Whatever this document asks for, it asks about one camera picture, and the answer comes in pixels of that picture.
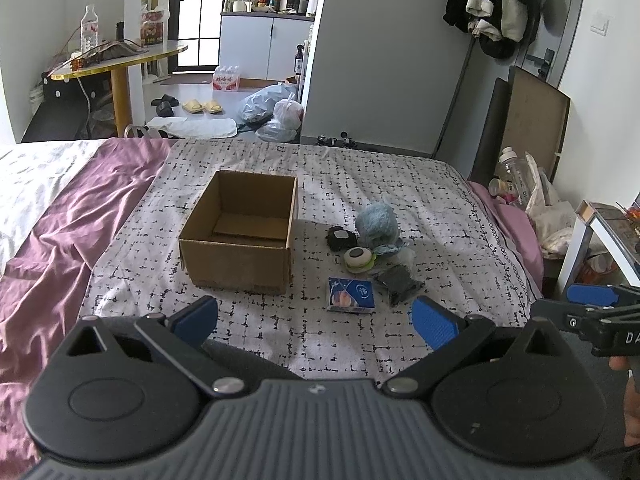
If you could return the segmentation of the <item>person's right hand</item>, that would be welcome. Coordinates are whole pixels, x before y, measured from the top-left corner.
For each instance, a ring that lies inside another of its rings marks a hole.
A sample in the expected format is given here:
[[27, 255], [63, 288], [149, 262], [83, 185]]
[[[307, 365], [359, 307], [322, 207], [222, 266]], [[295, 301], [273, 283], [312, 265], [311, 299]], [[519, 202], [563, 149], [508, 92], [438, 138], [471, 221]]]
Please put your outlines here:
[[624, 394], [624, 423], [625, 437], [624, 445], [632, 448], [640, 442], [640, 396], [636, 391], [634, 382], [634, 372], [631, 370], [629, 360], [626, 356], [611, 356], [608, 365], [616, 372], [626, 372], [628, 375], [626, 390]]

